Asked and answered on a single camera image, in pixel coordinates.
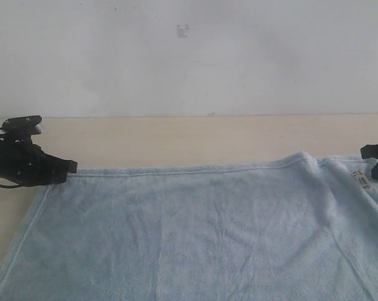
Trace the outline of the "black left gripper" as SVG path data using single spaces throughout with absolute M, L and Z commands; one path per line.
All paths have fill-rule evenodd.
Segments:
M 78 163 L 44 153 L 31 137 L 36 131 L 0 132 L 0 179 L 14 185 L 47 186 L 66 182 Z

